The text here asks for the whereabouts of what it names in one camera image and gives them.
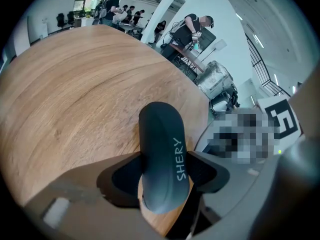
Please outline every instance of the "ceiling light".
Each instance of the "ceiling light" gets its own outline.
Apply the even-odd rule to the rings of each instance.
[[[276,74],[274,74],[274,78],[275,78],[275,83],[276,83],[276,85],[279,86],[279,83],[278,83],[278,79],[277,79]]]
[[[255,42],[256,42],[257,44],[259,43],[262,48],[265,48],[265,47],[262,45],[262,43],[260,42],[260,40],[259,40],[259,38],[257,37],[256,34],[254,34],[253,37],[254,37],[254,40],[255,40]]]
[[[238,15],[238,13],[235,13],[237,16],[238,16],[238,18],[242,21],[242,18]]]
[[[255,101],[254,101],[254,98],[252,98],[252,96],[250,96],[250,97],[251,97],[251,100],[252,100],[253,105],[255,106],[256,103],[255,103]]]

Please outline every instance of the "black cap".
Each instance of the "black cap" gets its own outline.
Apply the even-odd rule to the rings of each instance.
[[[213,28],[214,24],[215,24],[214,23],[214,19],[211,16],[208,16],[208,15],[206,15],[205,17],[210,20],[210,26],[211,26],[211,28]]]

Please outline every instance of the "wooden table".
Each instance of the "wooden table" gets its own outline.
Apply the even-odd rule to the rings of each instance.
[[[153,101],[181,114],[193,150],[207,126],[207,97],[149,46],[106,25],[50,36],[17,57],[0,77],[0,169],[24,206],[62,173],[139,151],[138,115]],[[156,215],[163,236],[183,205]]]
[[[199,70],[202,73],[205,71],[205,65],[189,49],[174,43],[170,43],[170,46],[184,57],[179,59],[182,60],[182,62],[184,62],[191,70]]]

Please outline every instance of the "metal railing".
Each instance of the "metal railing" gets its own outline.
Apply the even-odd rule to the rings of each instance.
[[[260,53],[258,52],[253,42],[250,40],[250,38],[247,36],[247,34],[245,36],[249,45],[252,67],[255,69],[255,72],[258,75],[262,87],[273,94],[273,96],[288,95],[289,97],[291,97],[289,93],[287,93],[284,89],[282,89],[271,80],[266,64],[264,63],[264,60],[262,59]]]

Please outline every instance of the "gray machine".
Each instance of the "gray machine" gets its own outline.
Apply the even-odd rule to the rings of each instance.
[[[204,73],[199,74],[195,84],[210,100],[210,108],[213,112],[214,105],[226,101],[227,110],[233,106],[239,107],[238,90],[234,85],[234,79],[228,70],[217,61],[209,62]]]

